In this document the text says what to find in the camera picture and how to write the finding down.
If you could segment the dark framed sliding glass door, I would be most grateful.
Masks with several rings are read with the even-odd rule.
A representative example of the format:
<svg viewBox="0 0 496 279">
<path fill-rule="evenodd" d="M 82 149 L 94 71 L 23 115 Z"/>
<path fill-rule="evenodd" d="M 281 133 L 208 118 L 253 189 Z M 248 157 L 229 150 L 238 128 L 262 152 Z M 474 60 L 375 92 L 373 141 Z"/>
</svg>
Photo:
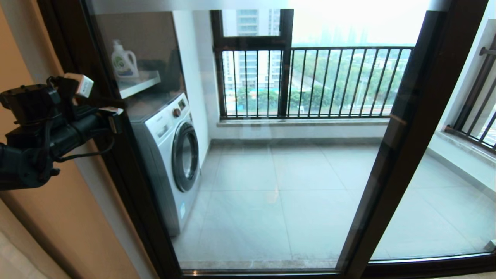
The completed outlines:
<svg viewBox="0 0 496 279">
<path fill-rule="evenodd" d="M 71 58 L 61 60 L 64 71 L 85 74 L 96 82 L 96 105 L 122 107 L 117 82 L 106 61 L 95 15 L 117 12 L 185 11 L 222 8 L 294 8 L 330 4 L 331 0 L 51 0 L 63 29 Z M 123 133 L 117 148 L 103 159 L 131 222 L 138 232 L 160 279 L 429 279 L 464 276 L 496 270 L 496 252 L 473 255 L 371 261 L 372 253 L 404 197 L 407 183 L 420 164 L 434 134 L 435 122 L 448 105 L 478 25 L 489 0 L 427 0 L 426 19 L 420 30 L 420 46 L 407 67 L 392 121 L 381 142 L 379 157 L 365 186 L 351 229 L 335 271 L 330 269 L 261 269 L 229 271 L 182 271 L 172 251 L 172 242 L 158 203 L 151 193 L 150 177 L 138 156 L 138 143 L 131 136 L 126 113 L 121 116 Z"/>
</svg>

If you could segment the white detergent bottle green label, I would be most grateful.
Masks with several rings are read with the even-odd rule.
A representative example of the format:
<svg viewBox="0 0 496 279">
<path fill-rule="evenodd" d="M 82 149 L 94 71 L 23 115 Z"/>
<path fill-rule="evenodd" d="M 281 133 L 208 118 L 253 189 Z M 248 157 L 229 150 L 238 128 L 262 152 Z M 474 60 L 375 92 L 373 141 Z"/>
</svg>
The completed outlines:
<svg viewBox="0 0 496 279">
<path fill-rule="evenodd" d="M 118 79 L 138 78 L 140 76 L 135 54 L 130 50 L 125 50 L 119 39 L 113 40 L 110 62 Z"/>
</svg>

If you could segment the white front-load washing machine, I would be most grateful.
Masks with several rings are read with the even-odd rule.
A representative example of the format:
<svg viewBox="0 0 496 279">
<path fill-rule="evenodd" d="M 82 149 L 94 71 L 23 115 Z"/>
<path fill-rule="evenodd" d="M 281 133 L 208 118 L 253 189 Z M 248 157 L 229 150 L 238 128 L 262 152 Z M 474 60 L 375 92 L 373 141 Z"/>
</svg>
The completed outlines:
<svg viewBox="0 0 496 279">
<path fill-rule="evenodd" d="M 143 97 L 128 109 L 168 234 L 181 234 L 200 187 L 200 147 L 185 92 Z"/>
</svg>

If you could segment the white curtain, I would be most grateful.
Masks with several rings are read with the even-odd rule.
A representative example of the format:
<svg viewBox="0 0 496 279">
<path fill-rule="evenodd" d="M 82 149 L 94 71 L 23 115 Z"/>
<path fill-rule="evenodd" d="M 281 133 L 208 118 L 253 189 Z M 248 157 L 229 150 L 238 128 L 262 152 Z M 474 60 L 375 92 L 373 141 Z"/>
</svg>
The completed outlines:
<svg viewBox="0 0 496 279">
<path fill-rule="evenodd" d="M 71 279 L 1 199 L 0 279 Z"/>
</svg>

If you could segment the grey stone window sill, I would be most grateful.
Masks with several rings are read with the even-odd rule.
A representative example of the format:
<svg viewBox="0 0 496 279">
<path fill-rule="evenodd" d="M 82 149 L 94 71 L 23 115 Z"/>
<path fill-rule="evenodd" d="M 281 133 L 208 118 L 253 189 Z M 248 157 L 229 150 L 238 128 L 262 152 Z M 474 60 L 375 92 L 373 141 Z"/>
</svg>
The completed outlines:
<svg viewBox="0 0 496 279">
<path fill-rule="evenodd" d="M 221 120 L 216 127 L 385 126 L 389 118 Z"/>
<path fill-rule="evenodd" d="M 437 131 L 434 133 L 434 136 L 476 157 L 478 160 L 496 167 L 496 153 L 484 146 L 477 145 L 473 141 L 447 132 Z"/>
</svg>

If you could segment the black metal balcony railing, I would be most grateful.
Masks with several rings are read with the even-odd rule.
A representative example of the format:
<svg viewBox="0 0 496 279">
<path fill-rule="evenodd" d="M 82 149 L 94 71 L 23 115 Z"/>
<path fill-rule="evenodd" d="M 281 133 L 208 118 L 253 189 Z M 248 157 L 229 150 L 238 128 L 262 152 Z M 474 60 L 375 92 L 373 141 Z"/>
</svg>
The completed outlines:
<svg viewBox="0 0 496 279">
<path fill-rule="evenodd" d="M 414 48 L 291 48 L 289 115 L 281 119 L 388 118 Z"/>
</svg>

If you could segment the dark framed fixed glass panel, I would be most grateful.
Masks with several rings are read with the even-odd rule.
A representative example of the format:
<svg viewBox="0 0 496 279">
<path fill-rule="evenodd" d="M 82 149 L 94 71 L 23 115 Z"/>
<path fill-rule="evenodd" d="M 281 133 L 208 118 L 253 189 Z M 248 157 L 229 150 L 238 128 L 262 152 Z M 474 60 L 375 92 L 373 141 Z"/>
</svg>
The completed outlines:
<svg viewBox="0 0 496 279">
<path fill-rule="evenodd" d="M 338 269 L 361 274 L 375 259 L 427 265 L 481 256 L 494 238 L 496 198 L 475 173 L 496 176 L 474 156 L 434 133 L 453 125 L 475 77 L 476 47 L 489 2 L 441 0 L 420 14 L 422 25 L 381 134 Z"/>
</svg>

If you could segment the white wall shelf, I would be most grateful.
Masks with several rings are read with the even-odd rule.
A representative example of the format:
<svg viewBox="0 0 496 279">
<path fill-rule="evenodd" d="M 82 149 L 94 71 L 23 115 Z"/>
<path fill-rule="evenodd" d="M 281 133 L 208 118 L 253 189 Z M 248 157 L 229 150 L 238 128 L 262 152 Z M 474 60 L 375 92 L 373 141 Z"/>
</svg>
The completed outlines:
<svg viewBox="0 0 496 279">
<path fill-rule="evenodd" d="M 138 78 L 124 78 L 117 82 L 119 95 L 126 99 L 161 82 L 159 71 L 139 71 Z"/>
</svg>

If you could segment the dark window frame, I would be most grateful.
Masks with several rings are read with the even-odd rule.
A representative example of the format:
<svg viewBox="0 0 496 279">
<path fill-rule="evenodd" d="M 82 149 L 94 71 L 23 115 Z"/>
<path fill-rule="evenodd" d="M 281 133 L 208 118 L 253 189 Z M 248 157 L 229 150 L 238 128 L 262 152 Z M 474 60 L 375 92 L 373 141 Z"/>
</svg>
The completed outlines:
<svg viewBox="0 0 496 279">
<path fill-rule="evenodd" d="M 281 119 L 289 115 L 292 9 L 209 12 L 219 119 Z"/>
</svg>

